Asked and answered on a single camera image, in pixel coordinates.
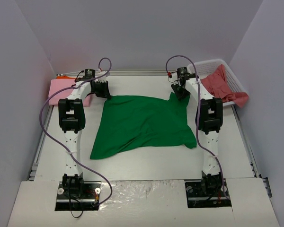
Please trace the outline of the green t shirt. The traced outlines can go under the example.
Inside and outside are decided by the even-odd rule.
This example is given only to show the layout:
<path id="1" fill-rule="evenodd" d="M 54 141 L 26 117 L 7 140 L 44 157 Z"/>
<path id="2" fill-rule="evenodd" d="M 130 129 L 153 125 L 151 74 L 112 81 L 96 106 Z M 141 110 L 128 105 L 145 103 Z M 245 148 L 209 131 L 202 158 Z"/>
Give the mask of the green t shirt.
<path id="1" fill-rule="evenodd" d="M 179 101 L 147 96 L 113 96 L 104 102 L 90 159 L 99 160 L 142 147 L 197 146 L 187 123 L 189 97 Z"/>

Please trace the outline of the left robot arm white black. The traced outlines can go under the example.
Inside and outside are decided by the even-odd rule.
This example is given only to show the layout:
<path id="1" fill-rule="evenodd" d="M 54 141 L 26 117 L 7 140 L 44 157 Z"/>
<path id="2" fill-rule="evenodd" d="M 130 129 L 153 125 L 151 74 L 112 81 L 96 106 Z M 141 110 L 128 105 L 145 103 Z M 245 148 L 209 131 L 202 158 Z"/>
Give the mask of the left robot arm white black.
<path id="1" fill-rule="evenodd" d="M 65 173 L 62 188 L 71 199 L 81 198 L 86 192 L 83 180 L 83 165 L 80 163 L 80 139 L 86 125 L 84 99 L 91 94 L 111 99 L 107 76 L 109 71 L 85 69 L 81 78 L 75 79 L 71 94 L 58 101 L 59 126 L 64 134 L 66 148 Z"/>

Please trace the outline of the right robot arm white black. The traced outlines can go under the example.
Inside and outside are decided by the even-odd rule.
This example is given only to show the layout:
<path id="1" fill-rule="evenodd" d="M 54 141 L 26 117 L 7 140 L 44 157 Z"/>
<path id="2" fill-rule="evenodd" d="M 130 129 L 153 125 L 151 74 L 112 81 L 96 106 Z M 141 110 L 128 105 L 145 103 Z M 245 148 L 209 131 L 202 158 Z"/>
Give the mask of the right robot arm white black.
<path id="1" fill-rule="evenodd" d="M 204 151 L 202 179 L 200 188 L 211 199 L 224 184 L 223 173 L 218 157 L 218 137 L 223 124 L 223 104 L 207 91 L 195 73 L 180 67 L 168 72 L 168 79 L 176 77 L 171 87 L 179 101 L 190 96 L 197 102 L 195 115 L 196 140 Z"/>

